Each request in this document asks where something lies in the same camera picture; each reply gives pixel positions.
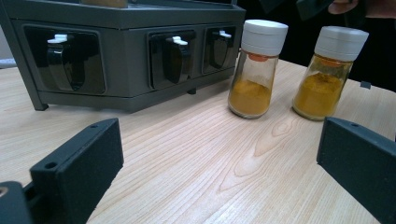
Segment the person's hand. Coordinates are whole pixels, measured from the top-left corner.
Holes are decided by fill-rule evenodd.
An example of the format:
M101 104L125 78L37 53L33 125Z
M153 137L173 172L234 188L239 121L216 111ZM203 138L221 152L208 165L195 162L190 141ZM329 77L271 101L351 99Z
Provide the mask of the person's hand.
M361 0L366 1L366 17L396 19L396 0ZM357 6L359 0L334 0L328 7L332 14L342 14Z

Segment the gray plastic device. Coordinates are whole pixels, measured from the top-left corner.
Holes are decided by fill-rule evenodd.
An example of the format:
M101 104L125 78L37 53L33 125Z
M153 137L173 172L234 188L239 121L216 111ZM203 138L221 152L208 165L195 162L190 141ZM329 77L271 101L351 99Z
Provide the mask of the gray plastic device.
M235 2L0 0L0 22L35 110L134 112L233 74L245 19Z

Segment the light wood surface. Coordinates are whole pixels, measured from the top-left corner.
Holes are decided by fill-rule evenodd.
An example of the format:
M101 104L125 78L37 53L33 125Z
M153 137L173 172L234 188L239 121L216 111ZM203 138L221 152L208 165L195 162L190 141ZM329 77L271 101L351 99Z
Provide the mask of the light wood surface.
M0 70L0 182L28 184L29 168L52 150L119 118L125 163L90 223L376 223L317 165L323 123L290 108L304 70L280 61L270 108L253 120L229 111L231 80L133 114L38 112L18 69ZM394 139L395 114L395 93L349 80L334 116Z

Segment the yellow powder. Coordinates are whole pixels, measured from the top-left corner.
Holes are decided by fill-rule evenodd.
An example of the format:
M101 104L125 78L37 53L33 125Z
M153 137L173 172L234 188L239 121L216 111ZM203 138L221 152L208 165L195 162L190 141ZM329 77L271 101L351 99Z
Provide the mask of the yellow powder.
M334 76L317 73L302 83L293 107L311 119L323 119L334 113L343 89L342 81Z
M229 104L244 115L261 115L270 105L271 91L249 80L238 80L230 91Z

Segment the screw hole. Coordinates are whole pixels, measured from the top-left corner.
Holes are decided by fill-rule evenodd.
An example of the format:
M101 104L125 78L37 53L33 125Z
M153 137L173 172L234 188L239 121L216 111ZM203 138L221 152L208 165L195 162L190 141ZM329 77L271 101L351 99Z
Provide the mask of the screw hole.
M8 188L6 187L0 187L0 198L6 195L8 192Z
M56 162L50 162L50 163L47 163L44 167L46 168L46 169L52 169L53 167L55 167L55 166L57 166L58 164L56 164Z

